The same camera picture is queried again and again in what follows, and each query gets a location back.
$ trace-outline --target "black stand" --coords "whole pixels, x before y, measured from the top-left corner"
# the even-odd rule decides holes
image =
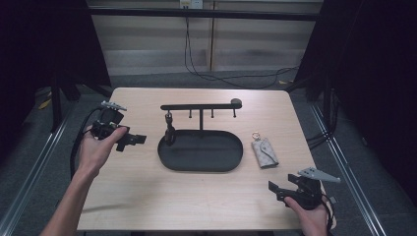
[[[226,131],[204,130],[204,110],[235,109],[242,107],[241,100],[234,98],[229,104],[185,104],[162,105],[161,109],[168,111],[165,116],[168,133],[158,144],[158,155],[162,164],[175,171],[226,172],[236,168],[243,155],[243,145],[238,137]],[[200,130],[175,130],[172,127],[171,110],[200,111]]]

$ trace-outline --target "wall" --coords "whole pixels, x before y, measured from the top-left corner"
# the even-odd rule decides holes
[[[179,1],[89,0],[90,6],[179,8]],[[204,9],[318,13],[321,1],[204,1]],[[185,72],[183,18],[93,16],[109,74]],[[190,19],[198,71],[275,70],[300,64],[312,22]]]

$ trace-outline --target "gray floor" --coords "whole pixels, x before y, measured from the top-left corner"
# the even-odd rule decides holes
[[[217,76],[258,75],[260,72],[219,72]],[[276,83],[266,89],[283,89],[282,82],[291,81],[296,71],[278,77]],[[247,78],[227,80],[246,88],[259,88],[269,85],[274,78]],[[141,76],[113,77],[114,88],[118,87],[156,87],[156,88],[214,88],[241,89],[222,81],[203,80],[189,73],[159,74]],[[68,118],[68,124],[58,145],[52,151],[41,177],[30,195],[20,219],[14,227],[13,235],[37,235],[47,222],[57,202],[62,197],[69,183],[69,155],[73,140],[82,120],[87,113],[95,108],[104,97],[87,88],[81,88],[83,95],[74,105],[74,110]],[[320,132],[313,116],[311,103],[307,102],[302,89],[290,93],[294,108],[306,138]],[[9,154],[6,165],[0,167],[0,216],[3,218],[13,203],[20,187],[26,181],[46,143],[51,127],[51,107],[37,110],[43,96],[36,99],[36,106],[26,120],[20,139]],[[64,110],[71,107],[70,102],[63,100]],[[339,142],[349,167],[353,170],[369,202],[381,220],[387,235],[413,235],[417,233],[417,210],[403,194],[396,182],[385,172],[378,157],[371,149],[362,144],[361,136],[355,125],[341,111],[335,136]],[[334,161],[328,144],[312,150],[313,158],[319,169],[343,180],[340,168]],[[369,225],[364,220],[346,182],[342,184],[324,183],[327,193],[338,199],[335,205],[337,226],[332,230],[334,235],[373,235]],[[199,235],[202,232],[185,232],[177,235]],[[252,232],[212,232],[209,235],[252,235]],[[88,235],[130,235],[130,232],[89,232]],[[147,235],[174,235],[172,232],[149,232]],[[275,235],[298,235],[298,232],[275,232]]]

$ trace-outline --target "small gray cloth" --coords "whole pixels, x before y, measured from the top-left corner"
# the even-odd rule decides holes
[[[266,169],[278,165],[278,159],[267,138],[252,142],[252,148],[255,151],[255,155],[257,156],[261,168]]]

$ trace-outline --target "human arm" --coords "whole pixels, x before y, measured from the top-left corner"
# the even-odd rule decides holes
[[[323,205],[319,205],[312,210],[305,210],[290,197],[286,197],[284,200],[297,214],[300,220],[301,230],[305,236],[328,235],[328,213]]]
[[[126,127],[118,128],[101,141],[86,132],[81,142],[79,168],[41,235],[76,235],[89,187],[107,161],[113,145],[126,132]]]

